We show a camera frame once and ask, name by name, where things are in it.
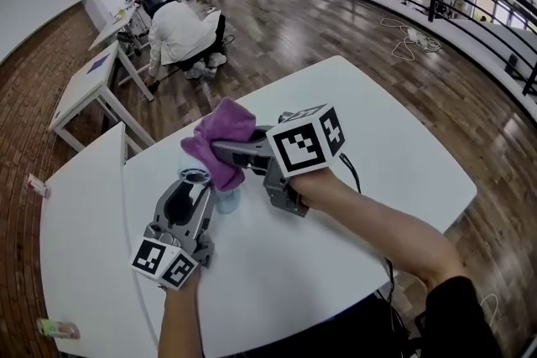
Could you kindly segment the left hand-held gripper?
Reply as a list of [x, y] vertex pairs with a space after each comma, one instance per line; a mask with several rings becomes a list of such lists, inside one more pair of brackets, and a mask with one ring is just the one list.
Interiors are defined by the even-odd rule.
[[156, 222], [146, 226], [130, 257], [130, 266], [165, 289], [180, 290], [200, 266], [209, 267], [214, 243], [205, 233], [213, 213], [213, 187], [176, 180], [159, 198], [154, 221], [185, 226], [179, 239]]

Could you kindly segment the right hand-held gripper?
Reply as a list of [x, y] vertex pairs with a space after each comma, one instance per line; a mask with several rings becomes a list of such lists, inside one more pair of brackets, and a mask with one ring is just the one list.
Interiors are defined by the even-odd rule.
[[341, 157], [346, 143], [340, 118], [332, 104], [284, 113], [276, 126], [255, 127], [252, 142], [213, 141], [211, 150], [221, 162], [240, 169], [267, 172], [263, 181], [271, 204], [304, 217], [309, 207], [290, 180], [329, 167]]

